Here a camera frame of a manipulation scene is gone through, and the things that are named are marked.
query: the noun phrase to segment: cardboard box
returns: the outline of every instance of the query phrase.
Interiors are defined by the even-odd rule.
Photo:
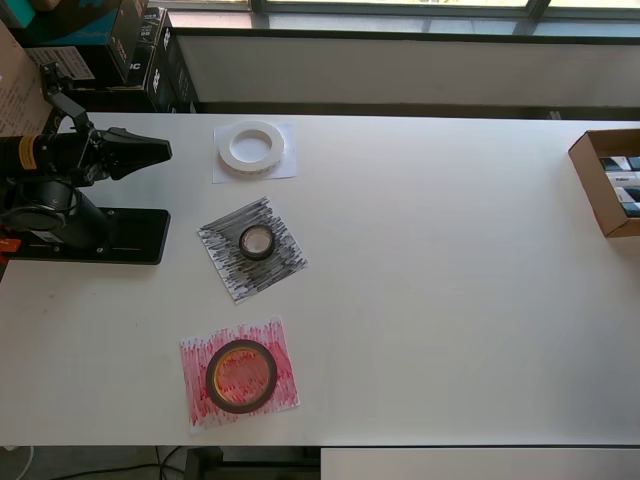
[[[593,213],[605,237],[640,235],[640,218],[628,218],[609,183],[600,157],[640,154],[640,130],[590,130],[569,150]]]
[[[69,97],[90,112],[171,112],[177,98],[165,63],[155,47],[140,44],[125,85],[105,89],[74,89]]]
[[[0,136],[40,134],[52,108],[42,96],[38,67],[0,23]]]
[[[179,101],[178,111],[195,113],[193,104],[198,102],[198,95],[182,55],[180,43],[172,34],[171,20],[165,8],[147,8],[138,42],[156,47],[167,63],[171,85]]]
[[[25,28],[35,14],[29,0],[0,0],[0,22],[9,28]]]
[[[147,0],[62,0],[14,34],[36,63],[57,61],[83,86],[124,84]]]

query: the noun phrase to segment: black box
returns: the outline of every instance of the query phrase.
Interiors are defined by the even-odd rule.
[[[179,104],[165,63],[155,47],[139,44],[127,83],[105,89],[74,89],[69,97],[90,112],[166,113]]]
[[[147,1],[62,0],[14,35],[36,63],[57,61],[77,85],[122,85]]]
[[[167,44],[171,37],[171,31],[167,29],[170,28],[171,20],[169,19],[169,12],[166,8],[148,7],[142,17],[142,27],[140,27],[138,43],[145,43],[156,48],[162,45],[162,48],[158,48],[158,50],[161,54],[165,55]],[[167,41],[161,44],[160,40],[163,38],[163,35],[167,35]]]
[[[172,35],[171,20],[165,8],[147,8],[138,42],[155,46],[165,59],[171,85],[179,100],[178,111],[195,113],[194,104],[198,102],[198,95],[182,56],[180,43]]]

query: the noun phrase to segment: floor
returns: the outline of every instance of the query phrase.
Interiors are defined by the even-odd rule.
[[[163,459],[173,447],[158,447]],[[286,461],[296,455],[296,449],[283,447],[223,447],[228,461]],[[171,457],[171,465],[184,469],[186,449]],[[29,448],[21,447],[8,452],[0,447],[0,480],[15,480],[29,458]],[[36,447],[31,467],[22,480],[50,480],[88,470],[127,467],[144,463],[156,463],[154,447]],[[167,480],[182,476],[167,472]],[[156,480],[158,469],[134,470],[110,475],[91,475],[87,480]]]

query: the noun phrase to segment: white tape roll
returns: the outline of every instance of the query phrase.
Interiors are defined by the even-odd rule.
[[[266,157],[261,160],[252,162],[242,158],[238,158],[233,153],[233,144],[238,137],[260,137],[266,135],[269,138],[271,148]],[[273,125],[265,122],[242,122],[231,127],[228,131],[226,138],[221,142],[219,146],[220,157],[224,163],[230,168],[241,173],[263,173],[271,170],[282,161],[284,155],[284,138]]]

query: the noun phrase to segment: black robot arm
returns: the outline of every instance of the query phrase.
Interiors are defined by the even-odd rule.
[[[155,264],[169,225],[164,210],[98,208],[78,190],[169,160],[166,140],[98,130],[65,95],[71,81],[41,67],[43,94],[75,132],[0,138],[0,225],[22,241],[10,258]]]

